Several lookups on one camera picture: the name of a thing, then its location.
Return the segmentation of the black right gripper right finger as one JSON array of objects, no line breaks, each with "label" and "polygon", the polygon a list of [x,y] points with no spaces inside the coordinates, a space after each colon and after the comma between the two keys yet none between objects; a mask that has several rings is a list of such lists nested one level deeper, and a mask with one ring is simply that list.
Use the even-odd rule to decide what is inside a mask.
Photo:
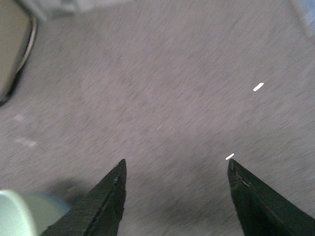
[{"label": "black right gripper right finger", "polygon": [[234,159],[228,181],[246,236],[313,236],[315,219],[296,207]]}]

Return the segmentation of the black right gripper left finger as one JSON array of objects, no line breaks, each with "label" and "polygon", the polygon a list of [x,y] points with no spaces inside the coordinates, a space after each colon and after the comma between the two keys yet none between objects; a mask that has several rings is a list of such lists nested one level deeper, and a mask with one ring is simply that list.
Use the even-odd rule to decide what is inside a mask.
[{"label": "black right gripper left finger", "polygon": [[122,159],[43,236],[116,236],[126,200],[126,160]]}]

